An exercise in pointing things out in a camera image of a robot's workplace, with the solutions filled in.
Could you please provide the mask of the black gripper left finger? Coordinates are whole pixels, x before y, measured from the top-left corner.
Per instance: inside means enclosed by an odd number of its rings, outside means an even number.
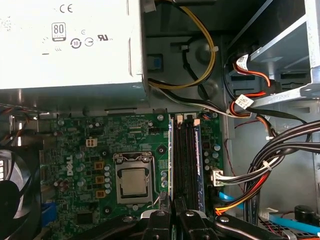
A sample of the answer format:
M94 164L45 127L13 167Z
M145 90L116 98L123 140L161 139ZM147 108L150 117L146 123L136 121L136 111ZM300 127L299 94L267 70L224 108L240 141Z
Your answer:
M171 201L162 191L158 209L144 211L140 218L124 214L109 219L74 236L76 240L170 240L172 238Z

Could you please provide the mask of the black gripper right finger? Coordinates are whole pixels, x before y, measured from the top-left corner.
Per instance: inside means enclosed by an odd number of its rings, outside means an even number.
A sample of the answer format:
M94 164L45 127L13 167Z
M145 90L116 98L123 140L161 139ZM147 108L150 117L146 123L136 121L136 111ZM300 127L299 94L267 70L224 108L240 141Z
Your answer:
M252 225L232 215L209 220L202 211L188 209L183 196L174 198L178 225L184 240L284 240L283 236Z

